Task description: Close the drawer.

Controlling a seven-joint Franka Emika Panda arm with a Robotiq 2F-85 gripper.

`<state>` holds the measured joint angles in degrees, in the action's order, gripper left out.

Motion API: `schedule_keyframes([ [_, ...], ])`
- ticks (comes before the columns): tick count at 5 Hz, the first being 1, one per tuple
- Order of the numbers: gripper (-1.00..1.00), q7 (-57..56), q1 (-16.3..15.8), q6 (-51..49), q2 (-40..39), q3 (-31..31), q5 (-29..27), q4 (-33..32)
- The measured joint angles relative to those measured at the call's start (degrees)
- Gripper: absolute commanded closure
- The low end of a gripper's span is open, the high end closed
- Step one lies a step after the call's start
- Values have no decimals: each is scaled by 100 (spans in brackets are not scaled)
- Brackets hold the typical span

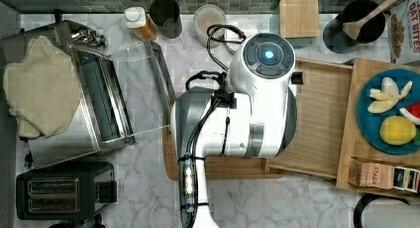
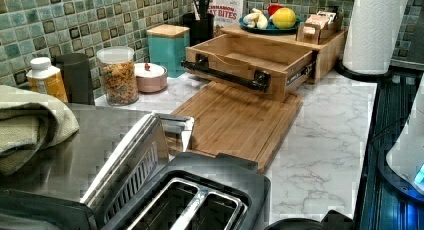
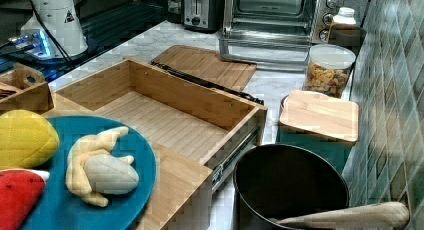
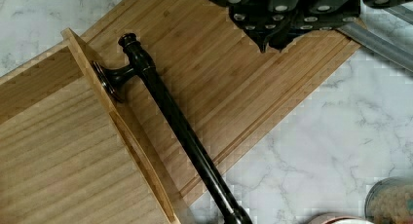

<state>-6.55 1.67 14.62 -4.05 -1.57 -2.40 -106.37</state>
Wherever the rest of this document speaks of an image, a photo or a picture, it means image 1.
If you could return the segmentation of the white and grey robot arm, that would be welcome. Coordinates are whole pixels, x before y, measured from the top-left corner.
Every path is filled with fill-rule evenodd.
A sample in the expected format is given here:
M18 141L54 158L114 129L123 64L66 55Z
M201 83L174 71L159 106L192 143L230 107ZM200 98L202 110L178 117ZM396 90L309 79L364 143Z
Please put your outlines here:
M171 108L176 146L182 228L217 228L207 195L208 156L274 158L293 139L296 101L291 44L273 33L244 40L226 72L202 70L191 77L212 79L216 89L187 86Z

